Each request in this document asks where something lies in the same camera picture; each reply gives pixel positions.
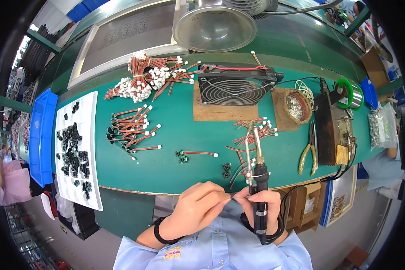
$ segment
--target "pliers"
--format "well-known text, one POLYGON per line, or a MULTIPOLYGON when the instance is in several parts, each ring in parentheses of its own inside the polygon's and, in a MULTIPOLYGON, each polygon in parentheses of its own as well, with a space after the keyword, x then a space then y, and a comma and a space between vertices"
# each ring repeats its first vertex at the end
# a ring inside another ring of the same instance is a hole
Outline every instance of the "pliers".
POLYGON ((304 159, 306 158, 306 155, 309 152, 309 148, 312 151, 312 159, 313 159, 313 165, 312 165, 312 171, 311 171, 311 176, 315 173, 315 171, 318 169, 318 161, 317 161, 317 144, 315 141, 315 123, 312 121, 309 125, 309 141, 308 145, 304 149, 302 156, 300 158, 300 162, 298 164, 298 174, 302 174, 303 172, 303 166, 304 166, 304 159))

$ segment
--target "black fan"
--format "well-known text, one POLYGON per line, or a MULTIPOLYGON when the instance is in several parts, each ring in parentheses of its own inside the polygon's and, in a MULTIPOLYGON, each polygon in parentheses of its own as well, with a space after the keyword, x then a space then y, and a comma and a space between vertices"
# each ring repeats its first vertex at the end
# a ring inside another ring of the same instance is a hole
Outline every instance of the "black fan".
POLYGON ((272 67, 241 63, 201 63, 198 70, 205 105, 255 105, 284 77, 272 67))

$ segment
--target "red clothing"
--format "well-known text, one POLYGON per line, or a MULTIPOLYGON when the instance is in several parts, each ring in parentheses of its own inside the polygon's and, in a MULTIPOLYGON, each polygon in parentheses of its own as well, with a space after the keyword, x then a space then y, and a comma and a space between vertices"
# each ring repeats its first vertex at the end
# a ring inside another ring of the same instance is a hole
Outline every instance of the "red clothing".
POLYGON ((3 188, 0 186, 0 205, 23 203, 31 200, 30 175, 19 161, 3 162, 3 188))

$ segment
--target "embroidered logo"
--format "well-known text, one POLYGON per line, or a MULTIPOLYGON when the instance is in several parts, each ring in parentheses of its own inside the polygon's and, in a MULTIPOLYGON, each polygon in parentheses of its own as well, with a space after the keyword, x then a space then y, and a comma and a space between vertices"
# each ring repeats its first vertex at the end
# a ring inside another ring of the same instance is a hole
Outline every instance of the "embroidered logo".
POLYGON ((172 249, 165 251, 164 259, 167 260, 170 258, 181 257, 180 250, 181 250, 181 246, 178 246, 178 247, 173 247, 172 249))

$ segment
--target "white plastic tray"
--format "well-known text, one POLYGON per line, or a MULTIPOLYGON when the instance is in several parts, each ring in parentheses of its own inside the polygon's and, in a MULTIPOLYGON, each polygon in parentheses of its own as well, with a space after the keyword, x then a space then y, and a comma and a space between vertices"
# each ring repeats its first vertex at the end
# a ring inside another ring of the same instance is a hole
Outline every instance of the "white plastic tray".
POLYGON ((56 130, 54 132, 55 138, 55 152, 54 158, 56 159, 56 172, 57 182, 59 185, 60 196, 68 199, 72 202, 87 206, 92 209, 103 211, 101 195, 99 193, 99 185, 97 183, 96 172, 96 158, 95 158, 95 116, 96 116, 96 103, 97 103, 97 91, 91 92, 82 96, 81 98, 74 100, 65 107, 57 111, 56 118, 56 130), (79 109, 72 114, 72 108, 75 103, 79 101, 79 109), (68 115, 68 120, 65 120, 64 115, 68 115), (62 172, 63 162, 63 146, 62 142, 56 136, 59 131, 60 135, 62 130, 73 125, 76 122, 79 135, 82 136, 82 140, 78 142, 78 151, 88 152, 88 166, 90 174, 88 178, 84 177, 84 174, 79 170, 78 177, 72 177, 72 172, 69 171, 69 176, 65 176, 62 172), (75 186, 73 182, 75 180, 80 181, 79 186, 75 186), (82 180, 92 183, 92 191, 89 193, 89 199, 84 198, 84 192, 82 190, 82 180))

